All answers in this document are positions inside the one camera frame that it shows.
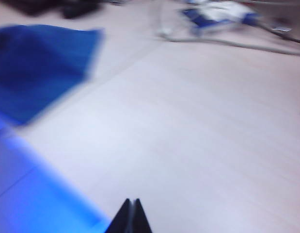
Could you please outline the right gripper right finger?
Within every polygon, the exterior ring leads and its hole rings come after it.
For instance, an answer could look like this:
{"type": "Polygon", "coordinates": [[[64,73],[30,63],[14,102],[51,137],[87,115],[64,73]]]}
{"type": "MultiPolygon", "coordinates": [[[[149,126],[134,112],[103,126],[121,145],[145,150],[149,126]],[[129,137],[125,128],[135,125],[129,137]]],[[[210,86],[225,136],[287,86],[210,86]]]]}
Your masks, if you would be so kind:
{"type": "Polygon", "coordinates": [[[140,199],[136,199],[134,201],[132,230],[134,233],[152,233],[150,224],[148,222],[140,199]]]}

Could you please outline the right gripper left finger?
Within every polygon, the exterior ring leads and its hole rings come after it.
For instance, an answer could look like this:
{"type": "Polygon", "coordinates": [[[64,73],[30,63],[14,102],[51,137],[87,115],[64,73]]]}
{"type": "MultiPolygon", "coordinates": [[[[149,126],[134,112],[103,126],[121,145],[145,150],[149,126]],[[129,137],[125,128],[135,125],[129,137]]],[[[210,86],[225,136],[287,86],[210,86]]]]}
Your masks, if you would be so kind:
{"type": "Polygon", "coordinates": [[[125,233],[128,226],[131,201],[126,199],[108,226],[108,233],[125,233]]]}

